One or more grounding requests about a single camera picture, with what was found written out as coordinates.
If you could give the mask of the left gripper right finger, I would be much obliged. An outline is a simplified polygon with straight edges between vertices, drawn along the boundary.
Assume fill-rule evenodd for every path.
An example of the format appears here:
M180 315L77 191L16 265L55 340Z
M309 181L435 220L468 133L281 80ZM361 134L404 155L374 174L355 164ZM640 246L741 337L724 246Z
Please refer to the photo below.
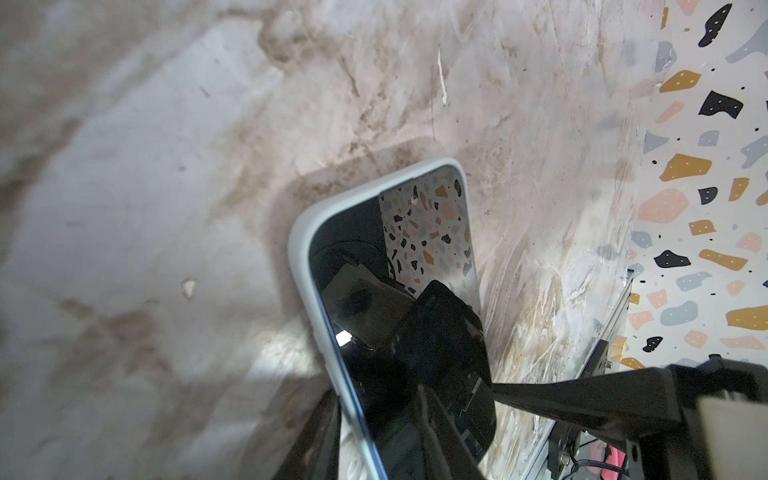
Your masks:
M426 478L482 480L483 475L474 457L451 423L436 393L429 387L419 386L416 407Z

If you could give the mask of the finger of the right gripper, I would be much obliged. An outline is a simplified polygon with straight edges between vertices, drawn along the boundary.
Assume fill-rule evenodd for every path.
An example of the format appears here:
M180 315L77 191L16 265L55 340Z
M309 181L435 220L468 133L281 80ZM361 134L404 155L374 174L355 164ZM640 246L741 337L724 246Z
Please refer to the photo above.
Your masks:
M646 368L550 384L495 383L494 400L622 444L681 425L672 372Z

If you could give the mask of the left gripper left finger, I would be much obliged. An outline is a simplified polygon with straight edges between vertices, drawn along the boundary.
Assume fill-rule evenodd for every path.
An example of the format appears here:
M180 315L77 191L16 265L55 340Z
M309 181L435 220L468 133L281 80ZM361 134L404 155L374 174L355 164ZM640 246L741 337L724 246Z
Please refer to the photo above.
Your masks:
M320 399L274 480L339 478L341 408L336 393Z

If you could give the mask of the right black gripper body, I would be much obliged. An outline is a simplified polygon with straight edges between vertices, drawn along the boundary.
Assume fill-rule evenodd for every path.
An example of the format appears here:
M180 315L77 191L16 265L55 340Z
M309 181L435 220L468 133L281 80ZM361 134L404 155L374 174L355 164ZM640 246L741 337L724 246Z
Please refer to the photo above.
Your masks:
M717 357L627 377L630 478L766 478L766 367Z

